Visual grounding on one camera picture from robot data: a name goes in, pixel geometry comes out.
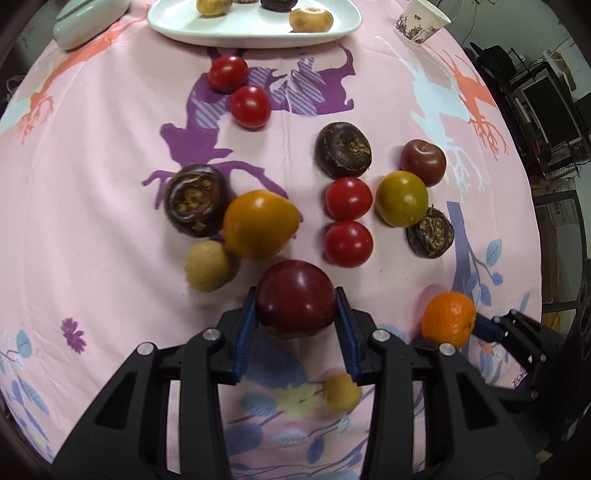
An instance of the light blue leaf print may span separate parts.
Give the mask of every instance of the light blue leaf print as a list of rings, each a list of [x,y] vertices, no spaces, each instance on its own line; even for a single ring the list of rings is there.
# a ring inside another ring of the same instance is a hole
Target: light blue leaf print
[[[499,272],[493,272],[491,275],[491,280],[494,285],[501,285],[503,283],[503,275],[501,275]]]
[[[502,253],[503,242],[500,238],[497,238],[488,244],[488,248],[486,249],[486,265],[492,267],[499,261]]]
[[[12,395],[14,399],[22,405],[22,394],[21,389],[18,386],[16,380],[12,380]]]
[[[280,443],[284,446],[298,445],[304,443],[308,439],[308,435],[300,430],[288,430],[271,437],[271,441]]]
[[[473,272],[468,277],[468,280],[466,282],[466,287],[464,288],[464,293],[466,295],[470,294],[470,292],[472,292],[472,290],[474,290],[474,287],[476,287],[477,283],[478,283],[478,275],[476,275],[476,272]]]
[[[41,396],[35,391],[35,389],[19,377],[18,381],[21,383],[22,389],[27,393],[27,397],[41,410],[45,415],[49,415],[49,409],[45,405],[45,402]]]
[[[311,445],[308,447],[306,453],[306,460],[308,463],[314,464],[322,457],[324,453],[324,437],[322,435],[317,436]]]
[[[268,417],[277,410],[277,402],[258,392],[247,392],[240,399],[241,407],[255,417]]]
[[[244,465],[244,463],[230,463],[230,468],[232,470],[250,470],[251,468],[248,465]]]
[[[37,429],[37,431],[39,433],[41,433],[42,437],[45,438],[45,440],[47,440],[49,442],[49,439],[47,438],[47,436],[43,432],[43,429],[41,428],[41,426],[37,423],[37,420],[35,420],[33,415],[31,415],[31,412],[29,412],[26,408],[25,408],[25,414],[27,415],[27,418],[29,419],[31,424],[33,424],[33,426]]]
[[[33,354],[33,346],[24,330],[17,333],[17,350],[23,358],[29,358]]]
[[[361,452],[355,452],[355,454],[351,457],[351,460],[349,461],[349,463],[347,463],[347,466],[355,466],[362,459],[363,459],[363,455],[361,455]]]
[[[487,307],[490,307],[492,304],[491,291],[486,285],[480,286],[480,301]]]
[[[262,428],[258,423],[232,425],[225,428],[223,434],[228,455],[231,456],[254,450],[262,442]]]
[[[351,420],[351,417],[349,417],[348,415],[345,415],[345,416],[343,416],[342,419],[340,419],[340,422],[336,428],[336,433],[339,436],[343,436],[345,433],[347,433],[352,428],[353,428],[353,420]]]
[[[299,387],[308,382],[300,361],[278,339],[257,335],[245,377],[267,388]]]
[[[339,470],[338,472],[321,473],[312,477],[314,480],[358,480],[353,470]]]
[[[527,310],[527,304],[530,302],[530,294],[526,293],[525,295],[523,295],[523,298],[521,299],[521,304],[519,305],[519,311],[521,313],[525,313],[525,311]]]
[[[499,379],[501,377],[501,367],[502,366],[503,366],[503,362],[499,362],[499,364],[496,366],[495,376],[492,377],[490,385],[496,385],[496,383],[499,381]]]
[[[485,378],[487,378],[492,372],[491,360],[490,355],[485,355],[485,353],[480,350],[480,374]]]

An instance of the cherry tomato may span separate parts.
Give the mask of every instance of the cherry tomato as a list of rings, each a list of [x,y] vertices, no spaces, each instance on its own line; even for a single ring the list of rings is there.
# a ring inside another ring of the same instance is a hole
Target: cherry tomato
[[[242,57],[224,55],[212,62],[209,69],[209,85],[219,92],[233,92],[244,85],[248,77],[248,65]]]
[[[245,85],[232,95],[230,111],[243,127],[260,128],[271,117],[271,101],[262,88]]]
[[[354,268],[367,262],[374,239],[361,223],[347,220],[331,226],[324,237],[326,259],[339,267]]]
[[[330,216],[337,222],[357,220],[371,207],[371,190],[361,180],[345,177],[326,189],[324,202]]]

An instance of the white plate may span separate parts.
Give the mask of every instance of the white plate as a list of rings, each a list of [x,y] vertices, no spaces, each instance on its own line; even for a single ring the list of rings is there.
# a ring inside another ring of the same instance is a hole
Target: white plate
[[[361,26],[361,13],[350,0],[299,0],[296,8],[315,5],[332,13],[325,33],[290,33],[289,14],[265,10],[260,2],[233,4],[226,15],[204,18],[196,0],[158,0],[148,13],[150,27],[173,40],[227,48],[289,48],[325,43]]]

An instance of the computer mouse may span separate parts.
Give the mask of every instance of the computer mouse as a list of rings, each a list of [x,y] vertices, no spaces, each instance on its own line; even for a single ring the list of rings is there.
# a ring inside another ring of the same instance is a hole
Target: computer mouse
[[[84,45],[120,19],[131,0],[70,0],[56,18],[53,38],[63,50]]]

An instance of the table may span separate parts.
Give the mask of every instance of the table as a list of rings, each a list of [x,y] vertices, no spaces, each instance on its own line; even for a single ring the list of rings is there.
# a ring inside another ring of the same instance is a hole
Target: table
[[[0,122],[0,391],[46,459],[139,343],[187,342],[239,306],[272,263],[244,261],[211,294],[188,288],[183,265],[194,239],[171,227],[161,200],[165,182],[191,163],[222,170],[237,194],[287,195],[303,223],[280,258],[320,266],[354,308],[406,341],[428,301],[450,289],[485,316],[515,308],[539,319],[531,193],[488,89],[446,31],[409,48],[393,32],[396,2],[355,3],[363,26],[340,44],[243,53],[249,81],[274,105],[259,132],[234,124],[225,98],[207,87],[220,52],[158,35],[139,1],[87,46],[65,54],[52,44],[36,62]],[[362,178],[372,189],[397,169],[408,140],[445,150],[447,176],[430,202],[453,223],[453,248],[418,258],[403,229],[370,213],[361,221],[375,248],[365,265],[345,270],[322,259],[330,220],[321,198],[331,180],[314,164],[313,145],[333,121],[368,137],[374,160]],[[472,338],[464,353],[492,384],[515,386],[524,376],[498,345]],[[350,413],[331,411],[321,390],[333,371],[343,362],[332,327],[291,341],[259,332],[246,378],[220,392],[236,478],[356,478],[373,390]],[[420,469],[424,412],[415,390]],[[169,420],[175,470],[174,408]]]

